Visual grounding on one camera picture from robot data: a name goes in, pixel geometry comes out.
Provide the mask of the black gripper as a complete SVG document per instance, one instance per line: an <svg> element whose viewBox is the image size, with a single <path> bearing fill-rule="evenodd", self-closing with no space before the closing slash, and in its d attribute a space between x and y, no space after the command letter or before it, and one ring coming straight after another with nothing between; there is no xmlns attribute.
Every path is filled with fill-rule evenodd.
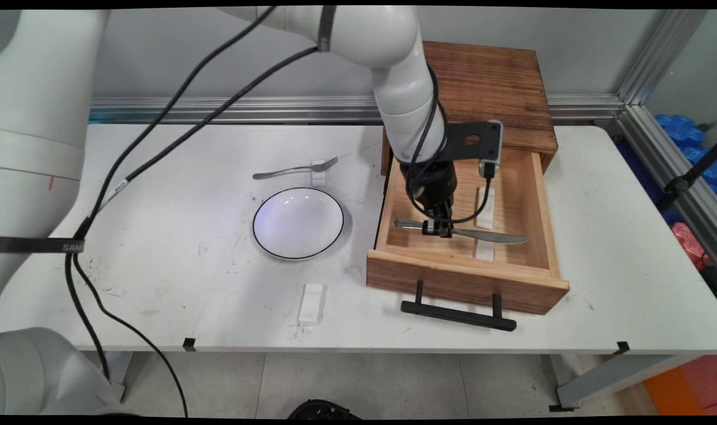
<svg viewBox="0 0 717 425"><path fill-rule="evenodd" d="M458 185L453 162L417 162L413 165L412 176L409 175L410 164L399 162L399 167L405 179L406 194L415 196L415 201L424 208L427 219L423 222L423 234L451 238L454 228L450 223L451 207Z"/></svg>

